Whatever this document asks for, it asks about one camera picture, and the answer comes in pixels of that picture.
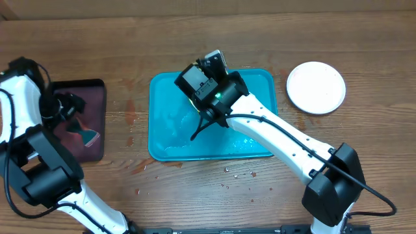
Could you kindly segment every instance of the plastic tray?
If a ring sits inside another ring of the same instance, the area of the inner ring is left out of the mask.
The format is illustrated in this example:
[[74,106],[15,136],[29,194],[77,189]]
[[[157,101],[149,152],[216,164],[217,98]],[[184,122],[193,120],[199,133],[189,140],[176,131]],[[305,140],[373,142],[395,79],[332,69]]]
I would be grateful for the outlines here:
[[[248,90],[277,114],[273,77],[263,69],[237,70]],[[200,116],[189,99],[174,84],[180,72],[160,73],[150,83],[149,152],[158,161],[247,159],[269,157],[262,145],[230,128],[214,124],[194,141]]]

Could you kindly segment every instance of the black cable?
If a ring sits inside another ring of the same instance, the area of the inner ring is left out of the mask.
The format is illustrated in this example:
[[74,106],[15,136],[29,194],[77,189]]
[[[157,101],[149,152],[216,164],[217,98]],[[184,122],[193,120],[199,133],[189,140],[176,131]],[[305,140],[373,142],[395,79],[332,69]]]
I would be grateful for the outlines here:
[[47,72],[46,68],[40,65],[39,63],[37,63],[37,65],[46,73],[47,82],[48,82],[48,85],[50,85],[52,81],[51,81],[51,77],[49,76],[49,72]]
[[195,130],[195,133],[190,137],[190,141],[193,141],[195,139],[195,137],[198,135],[198,133],[201,132],[200,129],[201,129],[202,122],[203,122],[203,118],[201,116],[200,123],[198,124],[198,127]]
[[15,109],[14,109],[14,102],[13,102],[13,98],[12,95],[7,92],[6,90],[0,88],[0,92],[4,93],[9,102],[10,102],[10,117],[11,117],[11,121],[10,121],[10,138],[8,140],[8,147],[6,150],[6,156],[5,156],[5,167],[4,167],[4,172],[5,172],[5,176],[4,176],[4,186],[5,186],[5,194],[6,194],[6,199],[7,202],[10,206],[10,208],[19,216],[23,217],[23,218],[30,218],[30,219],[34,219],[34,218],[40,218],[43,217],[45,215],[48,215],[49,213],[57,210],[59,207],[72,207],[72,209],[76,209],[78,210],[81,214],[83,214],[91,223],[93,223],[94,225],[96,225],[100,230],[102,230],[102,232],[105,232],[107,234],[111,234],[111,232],[109,230],[107,230],[105,227],[101,226],[100,224],[98,224],[89,214],[87,214],[85,211],[83,211],[80,207],[78,207],[76,204],[72,204],[72,203],[62,203],[62,204],[57,204],[51,208],[49,208],[48,210],[39,213],[39,214],[25,214],[23,212],[21,212],[16,205],[14,204],[14,202],[12,201],[12,196],[10,195],[10,188],[8,185],[8,166],[9,166],[9,162],[10,162],[10,155],[12,152],[12,143],[13,143],[13,139],[14,139],[14,134],[16,132],[16,116],[15,116]]
[[[371,194],[375,195],[377,198],[381,199],[383,202],[387,203],[391,207],[391,211],[389,211],[389,212],[356,211],[356,212],[348,213],[347,217],[351,218],[351,216],[353,216],[353,215],[392,216],[392,215],[396,214],[397,208],[396,208],[396,206],[394,205],[394,203],[392,201],[390,201],[385,196],[381,195],[379,192],[375,191],[373,188],[369,187],[368,185],[366,185],[366,184],[360,182],[359,180],[357,180],[356,178],[352,177],[350,174],[344,172],[343,170],[338,168],[336,165],[328,162],[326,159],[317,155],[317,153],[314,150],[309,149],[305,144],[300,142],[297,138],[295,138],[288,131],[286,131],[284,128],[280,127],[278,124],[274,123],[273,121],[268,120],[265,117],[256,116],[256,115],[253,115],[253,114],[230,114],[230,115],[221,117],[219,119],[221,120],[221,119],[228,119],[228,118],[252,118],[252,119],[259,120],[260,122],[266,122],[266,123],[270,124],[271,126],[275,127],[279,131],[281,131],[283,134],[285,134],[287,137],[289,137],[291,140],[293,140],[295,143],[297,143],[300,147],[305,149],[310,155],[314,156],[319,161],[323,162],[329,169],[335,170],[336,172],[340,173],[342,176],[344,176],[345,178],[354,182],[355,184],[359,185],[361,188],[369,191]],[[194,135],[197,135],[198,133],[200,133],[201,131],[203,131],[204,129],[206,129],[207,127],[209,127],[210,125],[212,125],[213,123],[215,123],[217,121],[219,121],[219,120],[211,121],[211,122],[205,124],[203,127],[199,127],[197,129],[197,131],[194,133]]]

